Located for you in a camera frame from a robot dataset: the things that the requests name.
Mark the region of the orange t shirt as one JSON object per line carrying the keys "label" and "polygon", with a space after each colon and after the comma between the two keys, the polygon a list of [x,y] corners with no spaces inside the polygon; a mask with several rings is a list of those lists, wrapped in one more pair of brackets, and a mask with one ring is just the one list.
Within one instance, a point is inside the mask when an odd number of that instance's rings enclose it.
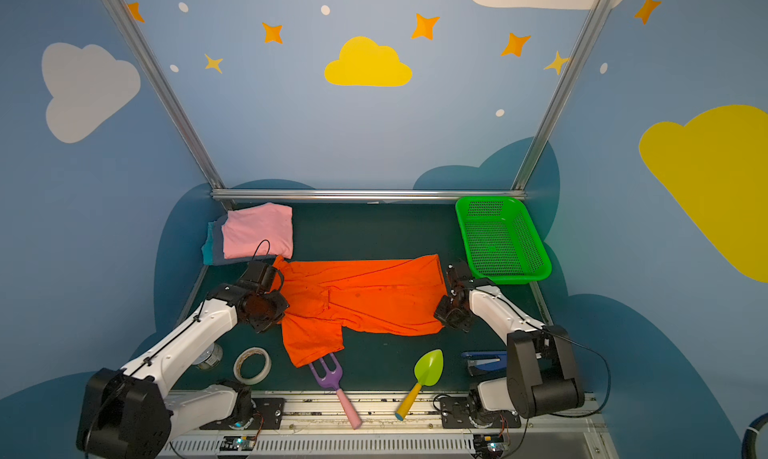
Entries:
{"label": "orange t shirt", "polygon": [[440,258],[289,262],[279,257],[281,321],[291,363],[304,367],[344,349],[343,330],[416,337],[440,332],[434,317],[446,294]]}

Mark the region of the green plastic basket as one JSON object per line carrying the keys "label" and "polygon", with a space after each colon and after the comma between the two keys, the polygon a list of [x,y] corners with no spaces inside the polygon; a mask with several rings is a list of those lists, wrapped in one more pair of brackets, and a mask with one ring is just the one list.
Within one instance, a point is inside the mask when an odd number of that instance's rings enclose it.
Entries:
{"label": "green plastic basket", "polygon": [[547,279],[552,264],[524,204],[510,197],[463,197],[455,204],[473,275],[498,285]]}

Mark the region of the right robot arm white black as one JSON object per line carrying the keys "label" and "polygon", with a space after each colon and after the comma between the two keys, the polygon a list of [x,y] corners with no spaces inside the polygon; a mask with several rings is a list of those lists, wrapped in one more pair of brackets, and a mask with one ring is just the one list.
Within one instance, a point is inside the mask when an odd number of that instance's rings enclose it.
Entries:
{"label": "right robot arm white black", "polygon": [[445,280],[446,294],[434,317],[465,333],[480,319],[505,346],[498,361],[505,375],[470,387],[469,411],[476,423],[502,411],[530,419],[584,405],[574,343],[564,328],[533,318],[491,280],[474,277],[463,262],[450,264]]}

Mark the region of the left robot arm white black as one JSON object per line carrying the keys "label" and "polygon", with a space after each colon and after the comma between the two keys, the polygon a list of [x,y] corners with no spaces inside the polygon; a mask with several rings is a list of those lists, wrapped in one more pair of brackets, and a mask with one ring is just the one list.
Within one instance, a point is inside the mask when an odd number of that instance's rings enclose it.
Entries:
{"label": "left robot arm white black", "polygon": [[252,261],[233,284],[214,289],[199,308],[156,345],[117,370],[87,382],[76,435],[85,457],[155,458],[175,438],[221,422],[244,429],[255,417],[250,386],[223,381],[176,398],[181,376],[221,336],[241,323],[261,333],[289,307],[284,275]]}

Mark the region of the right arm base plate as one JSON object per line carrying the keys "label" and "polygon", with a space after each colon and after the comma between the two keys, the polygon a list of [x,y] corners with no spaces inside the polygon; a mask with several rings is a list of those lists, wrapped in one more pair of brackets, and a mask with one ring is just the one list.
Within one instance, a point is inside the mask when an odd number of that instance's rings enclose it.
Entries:
{"label": "right arm base plate", "polygon": [[433,400],[444,429],[520,429],[522,421],[513,411],[478,412],[467,397],[441,395]]}

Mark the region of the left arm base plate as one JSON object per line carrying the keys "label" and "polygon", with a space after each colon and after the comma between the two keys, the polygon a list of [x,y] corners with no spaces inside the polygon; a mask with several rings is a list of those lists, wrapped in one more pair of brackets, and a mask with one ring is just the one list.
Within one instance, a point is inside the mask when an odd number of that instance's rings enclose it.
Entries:
{"label": "left arm base plate", "polygon": [[230,419],[218,420],[200,426],[200,430],[258,431],[278,430],[282,423],[286,400],[282,397],[253,397],[252,417],[244,423]]}

